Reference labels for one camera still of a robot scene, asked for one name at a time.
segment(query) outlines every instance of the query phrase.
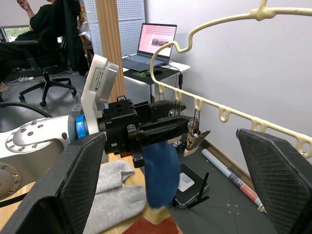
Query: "chair armrest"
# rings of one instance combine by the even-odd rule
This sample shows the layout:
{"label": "chair armrest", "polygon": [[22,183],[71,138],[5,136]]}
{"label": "chair armrest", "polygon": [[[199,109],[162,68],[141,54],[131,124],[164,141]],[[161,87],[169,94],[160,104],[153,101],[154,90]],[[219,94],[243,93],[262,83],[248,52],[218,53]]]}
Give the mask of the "chair armrest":
{"label": "chair armrest", "polygon": [[13,45],[39,45],[39,41],[37,40],[15,40],[10,43]]}

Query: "computer mouse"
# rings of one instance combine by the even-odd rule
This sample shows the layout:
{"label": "computer mouse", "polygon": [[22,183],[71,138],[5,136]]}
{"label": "computer mouse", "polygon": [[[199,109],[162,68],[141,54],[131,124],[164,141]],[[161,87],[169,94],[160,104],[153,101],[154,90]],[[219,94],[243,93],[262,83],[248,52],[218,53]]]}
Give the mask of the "computer mouse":
{"label": "computer mouse", "polygon": [[[162,73],[162,70],[160,70],[159,68],[154,67],[154,75],[158,75],[158,74],[161,74],[161,73]],[[147,76],[147,77],[151,76],[151,70],[150,69],[146,69],[145,76]]]}

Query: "laptop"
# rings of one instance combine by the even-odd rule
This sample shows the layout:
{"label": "laptop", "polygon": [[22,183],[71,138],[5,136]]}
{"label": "laptop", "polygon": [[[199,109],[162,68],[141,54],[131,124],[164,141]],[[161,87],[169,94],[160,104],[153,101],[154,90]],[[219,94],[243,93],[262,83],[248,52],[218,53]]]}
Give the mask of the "laptop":
{"label": "laptop", "polygon": [[[143,23],[140,41],[136,55],[122,59],[124,68],[138,72],[150,68],[151,59],[156,50],[162,45],[173,41],[176,35],[176,25]],[[169,62],[172,46],[163,49],[156,57],[154,67],[161,66]]]}

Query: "white wall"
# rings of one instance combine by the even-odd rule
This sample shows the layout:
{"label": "white wall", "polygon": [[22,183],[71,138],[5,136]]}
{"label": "white wall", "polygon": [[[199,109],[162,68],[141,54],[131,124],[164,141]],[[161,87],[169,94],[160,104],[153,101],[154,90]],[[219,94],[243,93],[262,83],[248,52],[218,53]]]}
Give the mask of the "white wall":
{"label": "white wall", "polygon": [[[269,7],[312,8],[311,0],[269,0]],[[225,16],[247,13],[260,0],[147,0],[150,23],[177,24],[175,40],[187,45],[196,26]],[[312,17],[276,16],[261,22],[235,21],[207,28],[194,36],[185,54],[173,50],[172,58],[191,66],[183,89],[294,131],[312,136]],[[174,85],[174,80],[166,81]],[[166,90],[166,98],[172,92]],[[194,114],[194,101],[187,115]],[[231,115],[221,123],[218,109],[204,105],[201,130],[207,139],[246,172],[237,128],[251,128],[249,120]],[[268,130],[295,145],[292,137]]]}
{"label": "white wall", "polygon": [[[45,4],[46,0],[28,0],[34,13]],[[0,0],[0,27],[28,26],[29,18],[16,0]]]}

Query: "person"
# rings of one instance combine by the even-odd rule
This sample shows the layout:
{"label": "person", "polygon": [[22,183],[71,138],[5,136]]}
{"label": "person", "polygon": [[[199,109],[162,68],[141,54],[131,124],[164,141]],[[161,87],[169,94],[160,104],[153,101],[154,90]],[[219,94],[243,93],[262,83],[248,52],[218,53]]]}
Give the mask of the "person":
{"label": "person", "polygon": [[[49,35],[49,29],[51,29],[52,24],[52,14],[53,14],[53,2],[54,0],[47,0],[51,4],[43,5],[39,11],[34,14],[27,0],[18,0],[20,7],[26,11],[29,17],[29,31],[19,35],[15,40],[40,40],[40,36],[43,31],[47,32],[45,35],[45,41],[49,47],[57,46],[57,37]],[[46,50],[42,45],[30,47],[31,53],[34,56],[40,56],[46,54]],[[8,86],[4,83],[4,79],[8,74],[8,69],[3,65],[4,61],[7,60],[18,60],[25,59],[24,47],[16,44],[10,44],[5,42],[0,42],[0,92],[5,92],[8,90]]]}

